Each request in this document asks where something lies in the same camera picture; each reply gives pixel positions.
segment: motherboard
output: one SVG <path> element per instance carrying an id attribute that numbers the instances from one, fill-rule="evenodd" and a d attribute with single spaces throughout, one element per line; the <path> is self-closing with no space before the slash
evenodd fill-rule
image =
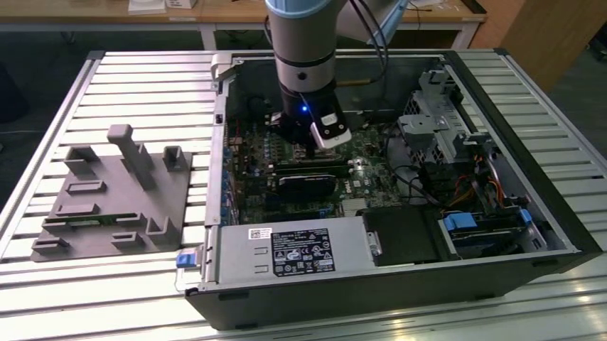
<path id="1" fill-rule="evenodd" d="M 349 143 L 309 158 L 304 147 L 265 126 L 237 125 L 228 145 L 240 224 L 344 217 L 362 208 L 401 205 L 382 143 L 380 129 L 368 126 Z"/>

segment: small blue object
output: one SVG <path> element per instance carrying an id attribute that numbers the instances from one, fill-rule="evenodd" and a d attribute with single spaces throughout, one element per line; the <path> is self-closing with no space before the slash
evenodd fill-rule
<path id="1" fill-rule="evenodd" d="M 177 269 L 196 267 L 196 254 L 180 254 L 177 256 Z"/>
<path id="2" fill-rule="evenodd" d="M 523 218 L 525 225 L 528 225 L 533 222 L 529 211 L 527 211 L 524 208 L 520 210 L 520 217 Z"/>
<path id="3" fill-rule="evenodd" d="M 470 213 L 453 213 L 442 219 L 442 223 L 448 231 L 470 229 L 477 226 Z"/>
<path id="4" fill-rule="evenodd" d="M 330 0 L 265 0 L 273 14 L 286 19 L 298 19 L 320 11 Z"/>

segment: warning label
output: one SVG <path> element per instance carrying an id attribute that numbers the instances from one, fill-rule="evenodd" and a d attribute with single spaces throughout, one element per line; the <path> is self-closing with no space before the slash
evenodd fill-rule
<path id="1" fill-rule="evenodd" d="M 334 271 L 328 229 L 272 233 L 272 256 L 278 277 Z"/>

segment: blue latch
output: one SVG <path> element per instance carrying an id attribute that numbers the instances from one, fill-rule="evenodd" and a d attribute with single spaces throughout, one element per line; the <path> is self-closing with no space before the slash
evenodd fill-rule
<path id="1" fill-rule="evenodd" d="M 446 227 L 446 231 L 452 231 L 453 229 L 470 229 L 477 226 L 470 213 L 449 214 L 442 219 L 442 223 Z"/>
<path id="2" fill-rule="evenodd" d="M 177 269 L 196 267 L 196 253 L 180 254 L 177 256 Z"/>
<path id="3" fill-rule="evenodd" d="M 533 222 L 533 219 L 531 217 L 531 213 L 524 208 L 520 209 L 520 217 L 523 218 L 525 226 Z"/>

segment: aluminum extrusion table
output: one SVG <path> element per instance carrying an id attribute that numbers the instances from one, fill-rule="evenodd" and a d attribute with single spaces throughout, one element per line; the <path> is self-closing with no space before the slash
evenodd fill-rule
<path id="1" fill-rule="evenodd" d="M 110 124 L 130 124 L 149 153 L 178 144 L 194 154 L 182 244 L 202 242 L 214 53 L 92 53 L 84 63 L 0 216 L 2 340 L 560 340 L 607 332 L 605 256 L 500 298 L 228 332 L 208 326 L 176 291 L 176 252 L 29 261 L 68 146 L 92 144 L 98 155 L 117 155 L 105 141 Z M 458 55 L 607 248 L 605 160 L 509 57 L 492 50 Z M 473 107 L 464 107 L 482 130 Z"/>

